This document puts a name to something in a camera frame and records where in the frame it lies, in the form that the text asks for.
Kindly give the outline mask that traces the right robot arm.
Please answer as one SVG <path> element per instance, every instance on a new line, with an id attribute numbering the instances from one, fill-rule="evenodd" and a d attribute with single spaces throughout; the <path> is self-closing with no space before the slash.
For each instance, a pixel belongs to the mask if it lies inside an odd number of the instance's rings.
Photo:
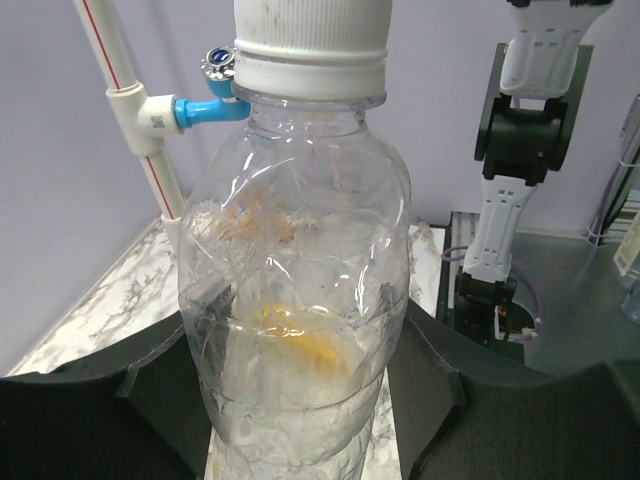
<path id="1" fill-rule="evenodd" d="M 495 50 L 474 158 L 479 222 L 456 274 L 454 328 L 495 351 L 511 340 L 511 247 L 525 206 L 568 152 L 593 48 L 582 39 L 610 1 L 512 1 L 513 39 Z"/>

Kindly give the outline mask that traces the small clear bottle white cap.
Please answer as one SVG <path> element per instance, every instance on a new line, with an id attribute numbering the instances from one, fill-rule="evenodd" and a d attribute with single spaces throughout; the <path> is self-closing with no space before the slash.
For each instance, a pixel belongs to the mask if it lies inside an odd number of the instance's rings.
<path id="1" fill-rule="evenodd" d="M 245 97 L 177 253 L 212 475 L 357 479 L 408 304 L 408 173 L 367 126 L 384 94 Z"/>

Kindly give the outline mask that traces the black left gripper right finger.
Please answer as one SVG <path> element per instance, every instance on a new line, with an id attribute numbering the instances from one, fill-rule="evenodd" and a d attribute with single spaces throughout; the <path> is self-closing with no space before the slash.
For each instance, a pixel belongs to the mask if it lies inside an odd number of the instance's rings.
<path id="1" fill-rule="evenodd" d="M 554 377 L 410 302 L 389 364 L 405 479 L 635 479 L 639 365 Z"/>

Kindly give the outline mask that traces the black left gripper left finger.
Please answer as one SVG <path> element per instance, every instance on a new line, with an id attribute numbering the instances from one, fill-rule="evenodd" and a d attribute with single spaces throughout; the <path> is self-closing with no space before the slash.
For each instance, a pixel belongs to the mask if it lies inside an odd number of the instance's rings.
<path id="1" fill-rule="evenodd" d="M 4 479 L 201 479 L 210 433 L 178 313 L 1 381 Z"/>

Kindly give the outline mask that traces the white ribbed bottle cap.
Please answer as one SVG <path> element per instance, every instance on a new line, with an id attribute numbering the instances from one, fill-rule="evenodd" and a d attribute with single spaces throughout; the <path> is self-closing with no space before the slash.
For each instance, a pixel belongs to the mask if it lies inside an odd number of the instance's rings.
<path id="1" fill-rule="evenodd" d="M 309 102 L 386 94 L 390 0 L 236 0 L 234 80 Z"/>

